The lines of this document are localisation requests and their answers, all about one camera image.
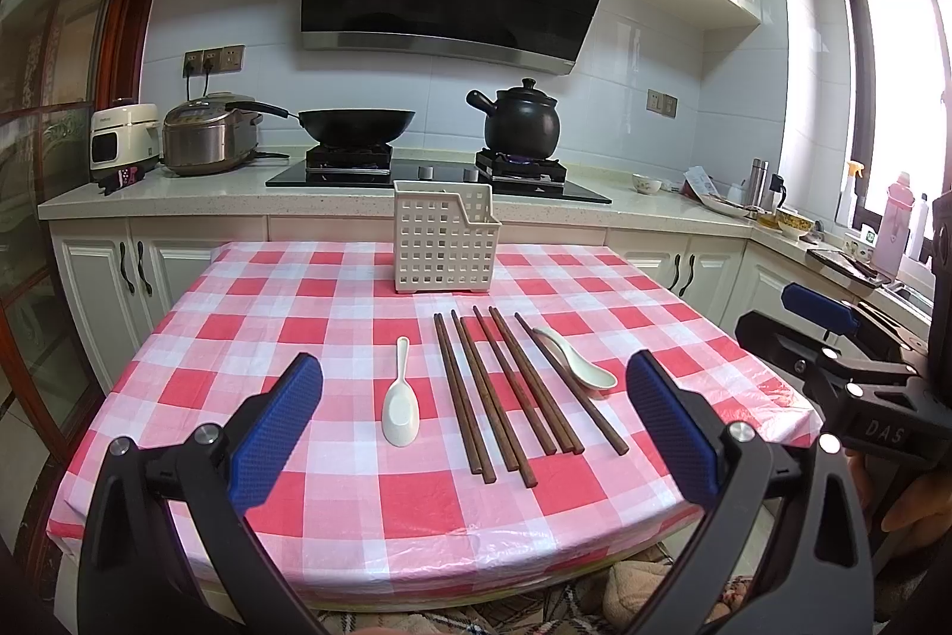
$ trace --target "metal screw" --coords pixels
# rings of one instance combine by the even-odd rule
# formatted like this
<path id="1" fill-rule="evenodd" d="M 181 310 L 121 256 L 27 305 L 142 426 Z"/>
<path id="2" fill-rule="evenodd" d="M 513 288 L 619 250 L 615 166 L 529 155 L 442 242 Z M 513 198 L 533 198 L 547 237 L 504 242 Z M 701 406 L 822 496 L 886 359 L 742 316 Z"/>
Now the metal screw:
<path id="1" fill-rule="evenodd" d="M 129 452 L 130 445 L 132 444 L 132 439 L 127 436 L 120 436 L 117 439 L 113 439 L 109 442 L 109 454 L 110 455 L 125 455 Z"/>
<path id="2" fill-rule="evenodd" d="M 734 421 L 730 426 L 727 426 L 727 430 L 738 442 L 749 442 L 754 438 L 753 426 L 743 420 Z"/>
<path id="3" fill-rule="evenodd" d="M 214 423 L 206 423 L 195 429 L 193 437 L 199 445 L 210 445 L 218 438 L 218 434 L 221 433 L 221 430 L 222 429 Z"/>
<path id="4" fill-rule="evenodd" d="M 837 439 L 833 434 L 821 434 L 820 435 L 820 449 L 823 452 L 828 452 L 830 455 L 836 455 L 843 445 L 840 444 L 840 440 Z"/>

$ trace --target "spoon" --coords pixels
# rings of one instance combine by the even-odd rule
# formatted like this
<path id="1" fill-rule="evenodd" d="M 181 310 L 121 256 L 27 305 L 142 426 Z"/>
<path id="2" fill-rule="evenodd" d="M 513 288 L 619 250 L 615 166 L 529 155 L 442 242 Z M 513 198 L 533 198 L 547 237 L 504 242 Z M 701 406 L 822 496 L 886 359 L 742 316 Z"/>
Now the spoon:
<path id="1" fill-rule="evenodd" d="M 420 432 L 420 405 L 406 381 L 406 356 L 410 349 L 411 341 L 406 337 L 397 340 L 397 379 L 384 395 L 384 438 L 396 448 L 405 448 Z"/>
<path id="2" fill-rule="evenodd" d="M 617 386 L 618 380 L 615 375 L 591 362 L 587 362 L 568 343 L 568 340 L 555 329 L 550 329 L 549 326 L 536 326 L 532 331 L 540 337 L 544 337 L 562 351 L 562 360 L 568 365 L 569 371 L 575 375 L 575 379 L 583 386 L 595 390 L 608 390 L 608 388 Z"/>

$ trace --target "plaid fabric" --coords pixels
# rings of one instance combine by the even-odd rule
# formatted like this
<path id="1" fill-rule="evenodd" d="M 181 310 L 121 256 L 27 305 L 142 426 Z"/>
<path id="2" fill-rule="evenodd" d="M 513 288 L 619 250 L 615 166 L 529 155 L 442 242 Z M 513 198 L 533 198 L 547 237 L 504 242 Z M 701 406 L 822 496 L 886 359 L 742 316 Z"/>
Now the plaid fabric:
<path id="1" fill-rule="evenodd" d="M 489 294 L 397 295 L 389 243 L 264 242 L 223 246 L 129 364 L 84 437 L 56 497 L 49 535 L 78 540 L 109 440 L 173 445 L 199 424 L 224 424 L 268 390 L 300 351 L 320 359 L 324 397 L 265 505 L 248 519 L 311 605 L 465 600 L 566 578 L 654 543 L 697 510 L 679 495 L 624 392 L 625 363 L 649 348 L 680 386 L 725 421 L 768 440 L 808 443 L 809 402 L 710 321 L 605 247 L 499 246 Z M 500 308 L 585 445 L 546 457 L 472 316 Z M 469 473 L 433 313 L 465 317 L 539 478 L 506 472 L 450 328 L 456 358 L 499 475 Z M 596 404 L 632 443 L 617 455 L 525 331 L 547 324 L 620 379 Z M 420 434 L 407 448 L 380 430 L 396 375 L 394 343 L 411 340 L 408 375 Z M 214 580 L 182 503 L 173 516 L 196 574 Z"/>

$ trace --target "brown chopstick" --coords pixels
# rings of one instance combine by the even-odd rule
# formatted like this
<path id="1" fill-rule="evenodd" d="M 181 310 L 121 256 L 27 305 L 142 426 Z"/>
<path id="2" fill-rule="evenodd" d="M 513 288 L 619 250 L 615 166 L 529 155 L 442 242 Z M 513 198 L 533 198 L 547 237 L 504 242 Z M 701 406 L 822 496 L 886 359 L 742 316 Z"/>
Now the brown chopstick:
<path id="1" fill-rule="evenodd" d="M 527 395 L 525 395 L 525 391 L 522 390 L 522 386 L 520 386 L 519 381 L 516 379 L 512 367 L 509 366 L 509 362 L 506 360 L 506 356 L 503 354 L 499 343 L 496 342 L 496 337 L 489 330 L 489 324 L 486 323 L 486 319 L 480 314 L 479 308 L 475 304 L 473 305 L 473 312 L 476 314 L 476 320 L 479 321 L 479 325 L 483 328 L 483 333 L 486 334 L 486 339 L 492 348 L 492 352 L 496 354 L 496 360 L 499 362 L 499 366 L 503 367 L 503 374 L 506 375 L 506 379 L 509 381 L 509 387 L 512 388 L 512 392 L 516 396 L 516 401 L 518 401 L 520 407 L 522 407 L 522 411 L 525 413 L 525 419 L 530 422 L 532 431 L 535 433 L 536 439 L 539 440 L 541 448 L 543 448 L 546 455 L 555 455 L 559 450 L 554 443 L 552 443 L 552 439 L 549 437 L 549 431 L 546 431 L 546 426 L 539 420 L 535 408 L 530 403 L 530 400 L 528 400 Z"/>
<path id="2" fill-rule="evenodd" d="M 532 395 L 539 405 L 541 414 L 544 415 L 546 422 L 549 423 L 549 428 L 552 429 L 555 441 L 559 443 L 563 452 L 574 452 L 576 455 L 581 455 L 585 451 L 584 445 L 578 436 L 576 436 L 575 431 L 572 430 L 572 426 L 568 424 L 568 420 L 565 419 L 565 415 L 562 414 L 559 405 L 556 404 L 552 394 L 549 393 L 549 388 L 546 388 L 546 384 L 541 381 L 539 373 L 536 372 L 532 362 L 528 359 L 525 350 L 522 350 L 522 345 L 519 345 L 516 337 L 513 337 L 512 330 L 509 328 L 508 323 L 506 323 L 502 314 L 495 307 L 489 308 L 489 315 L 492 316 L 493 321 L 496 321 L 496 327 L 499 329 L 499 333 L 503 335 L 503 340 L 506 341 L 509 352 L 512 353 L 512 358 L 515 359 L 519 371 L 522 372 L 522 376 L 525 377 L 525 384 L 530 387 L 530 391 L 532 391 Z"/>
<path id="3" fill-rule="evenodd" d="M 552 364 L 552 368 L 555 369 L 559 377 L 562 378 L 562 382 L 568 387 L 576 399 L 579 400 L 579 404 L 582 405 L 588 416 L 595 421 L 595 424 L 598 426 L 599 430 L 605 434 L 605 438 L 608 439 L 608 443 L 615 448 L 615 452 L 619 455 L 625 455 L 628 451 L 628 445 L 625 443 L 625 440 L 618 435 L 618 431 L 611 427 L 611 423 L 606 421 L 605 415 L 598 411 L 598 409 L 593 405 L 592 400 L 588 397 L 588 394 L 584 391 L 584 388 L 579 385 L 578 381 L 568 372 L 568 369 L 565 369 L 563 364 L 552 355 L 552 352 L 549 348 L 544 345 L 539 339 L 539 335 L 532 331 L 532 327 L 525 322 L 519 313 L 516 313 L 516 321 L 522 324 L 522 328 L 525 329 L 525 332 L 532 337 L 532 342 L 536 343 L 536 347 L 541 350 L 541 354 L 546 357 L 546 361 L 549 361 L 549 364 Z"/>
<path id="4" fill-rule="evenodd" d="M 433 316 L 433 321 L 436 323 L 436 337 L 440 341 L 443 363 L 446 364 L 446 380 L 449 382 L 449 392 L 453 397 L 456 421 L 460 424 L 460 434 L 463 436 L 463 448 L 466 451 L 469 470 L 473 474 L 482 474 L 483 481 L 492 484 L 496 481 L 496 472 L 492 468 L 492 463 L 489 462 L 489 453 L 483 442 L 483 434 L 476 424 L 476 416 L 473 414 L 469 395 L 463 385 L 459 364 L 449 344 L 449 332 L 446 331 L 443 315 L 437 313 Z"/>
<path id="5" fill-rule="evenodd" d="M 489 389 L 484 381 L 483 360 L 470 347 L 469 332 L 465 330 L 463 321 L 456 315 L 456 310 L 450 310 L 450 316 L 453 323 L 456 324 L 456 332 L 460 335 L 460 342 L 463 342 L 463 353 L 466 354 L 466 360 L 469 362 L 469 371 L 472 372 L 473 383 L 476 383 L 476 391 L 479 398 L 483 401 L 483 408 L 486 411 L 489 426 L 492 428 L 492 435 L 496 437 L 496 443 L 499 445 L 499 451 L 503 453 L 503 462 L 506 464 L 506 471 L 515 471 L 519 468 L 519 462 L 516 461 L 516 453 L 512 450 L 512 443 L 503 429 L 499 413 L 496 411 L 496 405 L 489 395 Z"/>
<path id="6" fill-rule="evenodd" d="M 492 384 L 492 380 L 489 380 L 489 374 L 486 370 L 486 365 L 483 363 L 483 357 L 480 356 L 479 350 L 476 348 L 476 343 L 473 342 L 473 337 L 469 332 L 469 329 L 466 327 L 466 324 L 457 317 L 456 311 L 453 312 L 453 321 L 456 323 L 456 327 L 460 331 L 460 339 L 464 342 L 464 347 L 468 349 L 473 356 L 473 361 L 476 364 L 476 368 L 479 371 L 480 379 L 486 388 L 487 395 L 489 396 L 490 402 L 492 402 L 492 407 L 496 412 L 496 416 L 499 418 L 499 424 L 502 426 L 503 434 L 506 434 L 506 441 L 508 442 L 509 450 L 512 452 L 512 457 L 515 461 L 515 467 L 508 468 L 509 471 L 519 469 L 519 475 L 522 477 L 522 483 L 526 487 L 535 487 L 539 481 L 536 479 L 535 472 L 532 470 L 532 466 L 528 459 L 525 457 L 525 450 L 522 449 L 522 443 L 519 442 L 519 437 L 516 436 L 516 432 L 512 427 L 512 424 L 509 422 L 509 416 L 506 415 L 506 410 L 503 409 L 503 402 L 499 400 L 499 394 L 496 392 L 496 386 Z"/>

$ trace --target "utensil holder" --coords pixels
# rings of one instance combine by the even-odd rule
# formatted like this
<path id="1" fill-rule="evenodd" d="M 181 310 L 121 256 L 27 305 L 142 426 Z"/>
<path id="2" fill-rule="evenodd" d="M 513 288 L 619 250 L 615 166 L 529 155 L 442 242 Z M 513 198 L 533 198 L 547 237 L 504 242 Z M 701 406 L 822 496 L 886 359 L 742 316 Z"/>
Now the utensil holder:
<path id="1" fill-rule="evenodd" d="M 400 293 L 486 291 L 501 223 L 486 183 L 394 182 L 393 274 Z"/>

